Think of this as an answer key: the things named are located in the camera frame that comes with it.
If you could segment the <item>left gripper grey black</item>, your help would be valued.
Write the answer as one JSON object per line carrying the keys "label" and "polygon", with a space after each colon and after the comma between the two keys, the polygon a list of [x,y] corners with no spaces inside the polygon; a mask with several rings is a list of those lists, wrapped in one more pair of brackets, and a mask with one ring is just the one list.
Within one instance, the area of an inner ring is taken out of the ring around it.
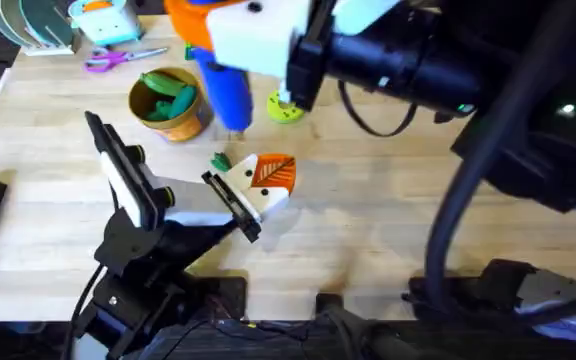
{"label": "left gripper grey black", "polygon": [[259,238],[261,225],[284,207],[296,182],[296,159],[286,154],[251,154],[225,173],[209,171],[201,183],[156,176],[145,164],[139,145],[126,147],[132,174],[128,185],[142,187],[142,197],[126,193],[126,213],[133,225],[145,230],[172,221],[184,226],[221,226],[235,223],[250,242]]}

